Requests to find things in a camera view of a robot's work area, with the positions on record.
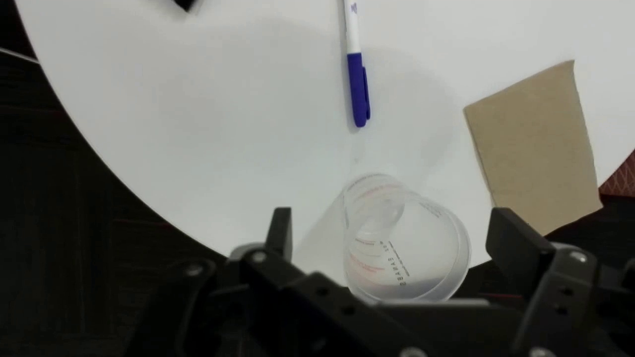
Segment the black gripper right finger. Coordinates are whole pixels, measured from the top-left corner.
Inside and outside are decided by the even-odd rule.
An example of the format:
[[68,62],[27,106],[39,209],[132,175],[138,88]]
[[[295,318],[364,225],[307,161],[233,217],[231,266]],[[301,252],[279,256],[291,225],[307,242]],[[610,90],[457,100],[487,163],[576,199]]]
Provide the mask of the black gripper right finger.
[[489,213],[485,252],[501,278],[523,298],[539,286],[555,248],[509,209]]

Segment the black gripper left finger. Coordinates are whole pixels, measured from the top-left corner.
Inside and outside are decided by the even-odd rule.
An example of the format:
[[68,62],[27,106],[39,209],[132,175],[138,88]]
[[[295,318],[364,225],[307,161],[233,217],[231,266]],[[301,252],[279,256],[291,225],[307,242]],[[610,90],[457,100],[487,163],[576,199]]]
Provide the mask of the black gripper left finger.
[[263,248],[269,254],[281,258],[283,262],[291,260],[293,236],[291,236],[291,209],[289,207],[279,207],[273,211]]

